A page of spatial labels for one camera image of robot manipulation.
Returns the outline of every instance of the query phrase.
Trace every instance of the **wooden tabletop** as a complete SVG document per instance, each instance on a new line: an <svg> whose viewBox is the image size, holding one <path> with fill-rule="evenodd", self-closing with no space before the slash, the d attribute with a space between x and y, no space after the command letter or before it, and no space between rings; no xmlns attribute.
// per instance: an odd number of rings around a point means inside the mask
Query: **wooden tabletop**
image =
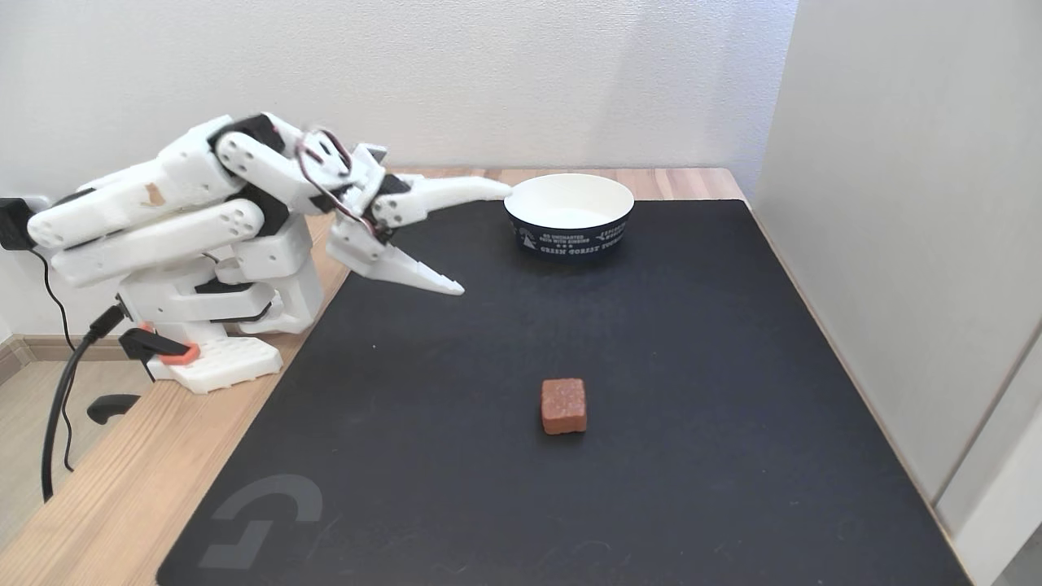
<svg viewBox="0 0 1042 586"><path fill-rule="evenodd" d="M745 199L726 169L399 169L505 184L563 171L603 175L637 199ZM325 254L331 216L309 217L326 302L347 270ZM287 365L307 333L267 336ZM279 374L197 396L158 382L77 464L0 554L0 584L155 584L174 540L278 383Z"/></svg>

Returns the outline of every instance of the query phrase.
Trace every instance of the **white robotic arm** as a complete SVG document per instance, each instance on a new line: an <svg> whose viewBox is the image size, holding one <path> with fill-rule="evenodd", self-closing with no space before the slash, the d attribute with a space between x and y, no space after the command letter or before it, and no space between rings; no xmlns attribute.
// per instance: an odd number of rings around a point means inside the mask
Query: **white robotic arm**
<svg viewBox="0 0 1042 586"><path fill-rule="evenodd" d="M28 220L29 237L57 250L54 269L75 286L128 274L128 316L198 358L156 356L156 377L208 392L276 371L278 352L240 332L301 332L322 290L304 215L334 213L326 251L374 279L458 295L463 287L390 244L435 210L502 199L481 177L397 177L387 150L348 152L329 131L300 130L270 114L221 117L190 129L152 161L106 175ZM218 263L206 252L228 246ZM228 352L238 357L229 360Z"/></svg>

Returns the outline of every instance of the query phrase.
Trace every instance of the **paper bowl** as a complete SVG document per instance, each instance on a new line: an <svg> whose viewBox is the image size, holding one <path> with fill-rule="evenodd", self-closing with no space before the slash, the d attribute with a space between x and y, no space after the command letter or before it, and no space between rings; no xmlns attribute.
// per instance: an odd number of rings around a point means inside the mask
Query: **paper bowl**
<svg viewBox="0 0 1042 586"><path fill-rule="evenodd" d="M503 203L522 250L556 263L581 263L618 247L634 194L612 179L562 173L517 185Z"/></svg>

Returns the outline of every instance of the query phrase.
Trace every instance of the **navy blue bowl exterior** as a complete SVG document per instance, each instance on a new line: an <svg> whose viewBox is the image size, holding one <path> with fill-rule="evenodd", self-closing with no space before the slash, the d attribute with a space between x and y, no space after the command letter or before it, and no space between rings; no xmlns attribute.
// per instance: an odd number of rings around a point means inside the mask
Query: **navy blue bowl exterior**
<svg viewBox="0 0 1042 586"><path fill-rule="evenodd" d="M548 228L529 224L507 212L518 246L540 259L554 263L585 263L615 250L626 228L625 216L590 228Z"/></svg>

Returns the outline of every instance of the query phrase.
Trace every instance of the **floor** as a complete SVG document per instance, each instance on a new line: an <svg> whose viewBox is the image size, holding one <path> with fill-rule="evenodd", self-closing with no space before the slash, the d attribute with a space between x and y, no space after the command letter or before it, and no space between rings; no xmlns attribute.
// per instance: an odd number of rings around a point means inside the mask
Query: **floor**
<svg viewBox="0 0 1042 586"><path fill-rule="evenodd" d="M64 362L34 362L0 385L0 548L43 505L40 494L40 454L44 425L54 397L54 387L65 367ZM86 407L99 395L110 393L142 394L151 383L141 363L82 362L69 397L69 419L73 442L69 462L76 467L84 454L111 425L98 425L86 416ZM65 423L58 420L54 440L54 492L69 471L61 464L65 451Z"/></svg>

